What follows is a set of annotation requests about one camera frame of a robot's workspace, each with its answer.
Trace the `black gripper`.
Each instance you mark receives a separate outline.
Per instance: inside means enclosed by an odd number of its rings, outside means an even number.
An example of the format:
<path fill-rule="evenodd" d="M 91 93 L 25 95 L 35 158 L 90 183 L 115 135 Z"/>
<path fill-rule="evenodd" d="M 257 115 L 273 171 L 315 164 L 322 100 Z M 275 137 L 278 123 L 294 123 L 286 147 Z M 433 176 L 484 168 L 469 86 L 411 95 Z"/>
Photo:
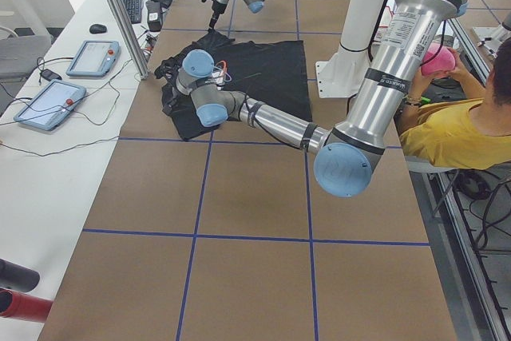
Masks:
<path fill-rule="evenodd" d="M 212 1 L 212 17 L 208 24 L 208 30 L 213 31 L 216 27 L 216 23 L 218 22 L 219 16 L 223 14 L 226 10 L 226 0 L 211 0 Z"/>
<path fill-rule="evenodd" d="M 170 57 L 163 60 L 154 71 L 156 79 L 164 78 L 166 80 L 161 87 L 161 103 L 164 114 L 171 114 L 179 106 L 180 100 L 184 96 L 176 86 L 179 69 L 180 61 L 175 57 Z"/>

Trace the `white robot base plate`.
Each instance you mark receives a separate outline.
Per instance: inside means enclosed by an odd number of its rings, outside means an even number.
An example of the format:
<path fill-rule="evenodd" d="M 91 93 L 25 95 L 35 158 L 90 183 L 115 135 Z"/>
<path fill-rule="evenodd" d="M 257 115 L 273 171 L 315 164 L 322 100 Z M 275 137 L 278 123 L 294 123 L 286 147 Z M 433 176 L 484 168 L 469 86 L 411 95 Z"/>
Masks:
<path fill-rule="evenodd" d="M 319 96 L 346 98 L 358 92 L 370 65 L 368 53 L 339 50 L 328 61 L 315 63 Z"/>

